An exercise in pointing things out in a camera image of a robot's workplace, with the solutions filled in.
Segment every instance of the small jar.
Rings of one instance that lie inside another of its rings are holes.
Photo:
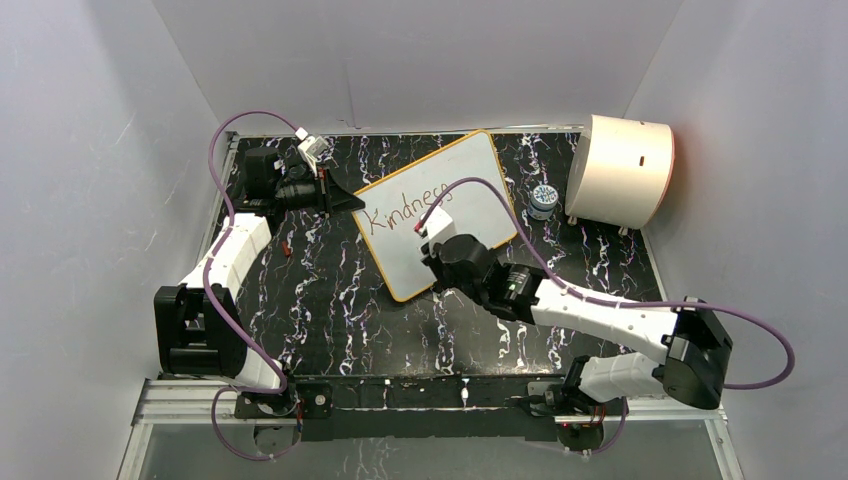
[[[530,205],[527,213],[535,220],[547,220],[554,214],[559,194],[550,185],[539,185],[530,193]]]

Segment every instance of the glass panel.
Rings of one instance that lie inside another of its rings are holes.
[[[609,435],[614,428],[607,425]],[[257,453],[252,426],[222,429],[240,448]],[[257,438],[260,445],[291,441],[291,429]],[[721,475],[703,421],[665,420],[630,422],[617,445],[588,462],[564,455],[558,443],[503,437],[310,442],[273,462],[250,462],[229,453],[209,425],[156,425],[141,478],[677,480]]]

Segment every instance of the black marble surface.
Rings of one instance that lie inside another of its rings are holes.
[[[355,191],[457,138],[330,137],[325,166]],[[496,134],[494,140],[515,211],[560,276],[634,300],[660,299],[639,232],[619,236],[617,227],[589,221],[570,227],[561,204],[547,223],[524,213],[529,190],[538,184],[563,196],[577,134]],[[242,139],[230,189],[244,151],[259,145],[297,155],[290,138]],[[283,240],[293,251],[290,258]],[[508,261],[533,264],[520,238],[502,251]],[[248,332],[296,375],[553,373],[566,371],[575,356],[620,351],[568,329],[501,321],[453,291],[395,302],[350,214],[323,219],[312,211],[290,212],[254,262],[238,307]]]

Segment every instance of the jar lid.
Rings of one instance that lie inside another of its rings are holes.
[[[556,206],[559,200],[559,194],[554,187],[550,185],[539,185],[533,189],[530,195],[530,203],[540,210],[550,210]]]

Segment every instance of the cable connector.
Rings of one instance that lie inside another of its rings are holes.
[[[296,133],[297,137],[300,139],[300,131],[299,129]],[[312,175],[318,176],[318,157],[321,156],[322,153],[326,152],[327,149],[330,148],[330,144],[327,143],[327,140],[321,136],[313,136],[309,135],[305,139],[301,139],[300,145],[297,146],[297,151],[300,153],[303,161],[309,165],[309,168],[312,170]]]

